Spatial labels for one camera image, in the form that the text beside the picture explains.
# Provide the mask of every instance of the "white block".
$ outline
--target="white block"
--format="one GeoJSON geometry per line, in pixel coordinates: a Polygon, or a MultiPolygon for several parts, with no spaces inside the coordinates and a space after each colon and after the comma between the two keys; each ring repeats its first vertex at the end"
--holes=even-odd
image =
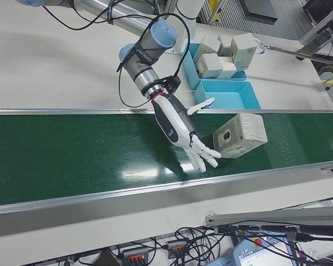
{"type": "Polygon", "coordinates": [[[222,158],[237,158],[267,142],[263,118],[256,114],[237,114],[213,133],[222,158]]]}
{"type": "Polygon", "coordinates": [[[233,64],[231,57],[219,57],[222,64],[222,72],[217,76],[218,79],[229,79],[234,73],[237,72],[237,68],[233,64]]]}
{"type": "Polygon", "coordinates": [[[226,36],[219,35],[217,40],[220,41],[220,49],[218,49],[218,56],[219,57],[228,57],[229,56],[229,47],[230,47],[230,39],[226,36]]]}
{"type": "Polygon", "coordinates": [[[237,67],[237,71],[248,69],[253,59],[257,43],[251,33],[234,36],[229,48],[229,55],[237,67]]]}
{"type": "Polygon", "coordinates": [[[202,79],[216,78],[223,69],[217,54],[203,54],[196,66],[202,79]]]}
{"type": "Polygon", "coordinates": [[[194,63],[197,63],[203,54],[217,53],[220,45],[221,43],[218,40],[205,35],[193,57],[194,63]]]}

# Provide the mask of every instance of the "blue tray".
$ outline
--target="blue tray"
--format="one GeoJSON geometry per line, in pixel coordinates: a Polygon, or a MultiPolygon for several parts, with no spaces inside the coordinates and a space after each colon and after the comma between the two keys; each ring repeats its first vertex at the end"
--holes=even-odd
{"type": "MultiPolygon", "coordinates": [[[[189,80],[190,87],[193,90],[196,90],[201,80],[215,80],[215,79],[201,79],[196,71],[196,67],[193,61],[193,56],[198,50],[200,44],[199,43],[191,43],[190,49],[183,61],[183,66],[186,72],[186,75],[189,80]]],[[[217,79],[217,80],[246,80],[246,74],[244,71],[239,71],[234,73],[234,75],[230,79],[217,79]]]]}
{"type": "Polygon", "coordinates": [[[210,109],[261,109],[249,81],[202,80],[195,91],[196,103],[212,97],[210,109]]]}

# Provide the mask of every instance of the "white robotic hand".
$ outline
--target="white robotic hand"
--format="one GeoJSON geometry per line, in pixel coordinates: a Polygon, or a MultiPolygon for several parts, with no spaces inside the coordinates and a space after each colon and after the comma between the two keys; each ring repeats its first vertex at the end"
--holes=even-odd
{"type": "Polygon", "coordinates": [[[199,169],[201,172],[206,171],[203,159],[213,167],[217,167],[218,163],[215,158],[220,158],[221,154],[207,148],[199,140],[195,134],[195,127],[189,115],[212,104],[213,101],[214,99],[208,99],[187,110],[172,94],[161,93],[152,99],[155,118],[166,137],[175,146],[182,147],[190,158],[194,168],[199,169]]]}

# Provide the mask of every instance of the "electrical connector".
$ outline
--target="electrical connector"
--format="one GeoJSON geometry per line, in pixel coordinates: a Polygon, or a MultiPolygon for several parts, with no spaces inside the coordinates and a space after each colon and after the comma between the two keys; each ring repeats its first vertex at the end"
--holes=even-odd
{"type": "Polygon", "coordinates": [[[174,259],[176,257],[175,255],[183,251],[187,243],[188,243],[187,238],[168,241],[166,243],[168,247],[168,259],[174,259]]]}
{"type": "Polygon", "coordinates": [[[131,248],[124,250],[122,253],[123,265],[125,266],[144,265],[148,263],[148,248],[131,248]]]}

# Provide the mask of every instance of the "floor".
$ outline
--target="floor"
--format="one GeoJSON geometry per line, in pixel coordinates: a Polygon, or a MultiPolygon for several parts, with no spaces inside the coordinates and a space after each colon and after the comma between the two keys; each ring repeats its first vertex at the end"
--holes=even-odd
{"type": "MultiPolygon", "coordinates": [[[[272,25],[266,19],[246,16],[239,0],[228,0],[222,8],[217,27],[259,33],[282,39],[299,40],[311,28],[311,19],[299,0],[271,0],[279,19],[272,25]]],[[[201,20],[208,20],[210,8],[206,1],[201,10],[201,20]]]]}

